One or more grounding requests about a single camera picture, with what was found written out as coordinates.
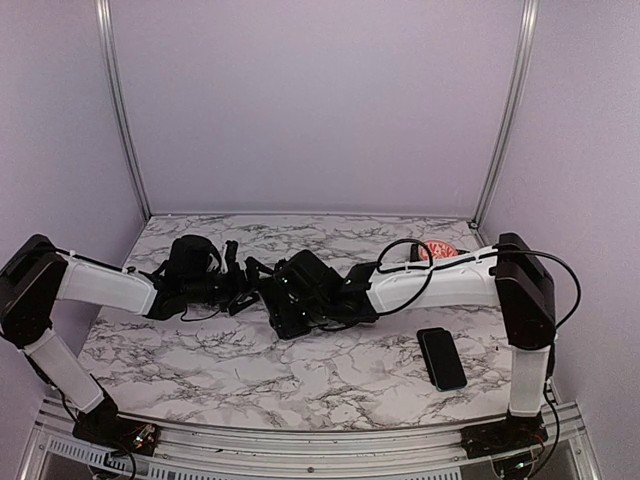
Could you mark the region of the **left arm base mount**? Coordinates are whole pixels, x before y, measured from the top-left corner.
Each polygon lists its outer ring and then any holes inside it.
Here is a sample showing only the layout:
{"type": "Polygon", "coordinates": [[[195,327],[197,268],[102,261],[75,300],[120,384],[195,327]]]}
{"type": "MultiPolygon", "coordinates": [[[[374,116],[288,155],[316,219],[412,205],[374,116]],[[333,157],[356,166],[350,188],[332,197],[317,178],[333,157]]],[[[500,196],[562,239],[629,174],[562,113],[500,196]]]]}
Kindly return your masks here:
{"type": "Polygon", "coordinates": [[[73,436],[94,444],[152,456],[160,429],[156,424],[121,417],[111,398],[104,398],[88,413],[79,411],[73,436]]]}

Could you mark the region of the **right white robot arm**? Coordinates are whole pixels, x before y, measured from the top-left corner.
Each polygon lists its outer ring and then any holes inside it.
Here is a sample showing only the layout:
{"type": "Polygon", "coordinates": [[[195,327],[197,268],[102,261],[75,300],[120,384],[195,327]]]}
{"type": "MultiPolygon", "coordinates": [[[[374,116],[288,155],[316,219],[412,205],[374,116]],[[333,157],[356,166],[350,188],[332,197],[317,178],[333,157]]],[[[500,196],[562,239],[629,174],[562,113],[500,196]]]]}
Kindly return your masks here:
{"type": "Polygon", "coordinates": [[[450,259],[360,263],[346,276],[303,250],[258,280],[271,327],[281,339],[325,322],[373,323],[405,310],[491,306],[501,311],[512,351],[509,415],[495,438],[515,448],[534,431],[556,337],[555,286],[522,239],[507,233],[492,247],[450,259]]]}

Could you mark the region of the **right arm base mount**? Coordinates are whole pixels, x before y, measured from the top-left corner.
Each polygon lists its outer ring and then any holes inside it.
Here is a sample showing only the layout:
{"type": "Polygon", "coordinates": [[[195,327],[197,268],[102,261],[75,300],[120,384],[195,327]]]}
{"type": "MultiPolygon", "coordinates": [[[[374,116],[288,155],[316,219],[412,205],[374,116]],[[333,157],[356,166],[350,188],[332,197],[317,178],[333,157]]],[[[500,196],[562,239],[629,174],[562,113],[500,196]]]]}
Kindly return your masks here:
{"type": "Polygon", "coordinates": [[[541,445],[549,438],[541,413],[522,417],[508,412],[502,420],[468,426],[460,434],[461,447],[469,459],[541,445]]]}

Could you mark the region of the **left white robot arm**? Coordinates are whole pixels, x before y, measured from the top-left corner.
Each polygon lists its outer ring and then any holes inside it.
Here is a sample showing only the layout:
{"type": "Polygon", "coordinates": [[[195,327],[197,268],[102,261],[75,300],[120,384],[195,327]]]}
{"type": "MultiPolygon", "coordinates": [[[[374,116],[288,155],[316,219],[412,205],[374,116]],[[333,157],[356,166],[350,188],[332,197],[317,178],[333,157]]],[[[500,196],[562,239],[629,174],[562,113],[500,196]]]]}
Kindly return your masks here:
{"type": "Polygon", "coordinates": [[[192,306],[235,315],[259,297],[236,259],[238,244],[222,249],[207,238],[175,240],[152,272],[108,265],[54,246],[36,234],[1,270],[1,336],[88,415],[86,426],[106,445],[125,438],[126,423],[109,408],[108,396],[56,333],[51,319],[63,301],[117,309],[156,321],[192,306]]]}

